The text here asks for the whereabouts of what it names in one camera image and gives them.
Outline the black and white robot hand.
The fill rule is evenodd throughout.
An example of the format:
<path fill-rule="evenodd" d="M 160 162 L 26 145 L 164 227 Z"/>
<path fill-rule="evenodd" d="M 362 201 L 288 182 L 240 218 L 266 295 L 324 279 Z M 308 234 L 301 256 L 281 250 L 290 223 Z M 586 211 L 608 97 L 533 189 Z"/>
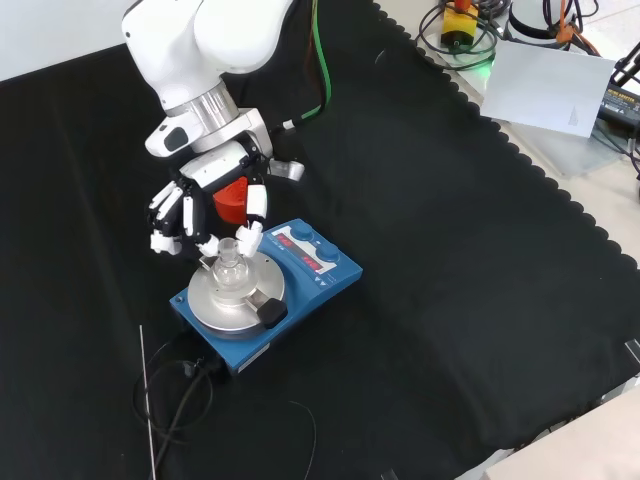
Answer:
<path fill-rule="evenodd" d="M 203 256 L 215 256 L 220 239 L 207 230 L 206 208 L 215 193 L 244 177 L 248 182 L 247 221 L 238 227 L 235 239 L 241 255 L 254 256 L 267 217 L 266 167 L 264 154 L 254 147 L 246 149 L 238 141 L 230 141 L 187 162 L 148 206 L 151 250 L 177 255 L 183 243 L 188 242 Z"/>

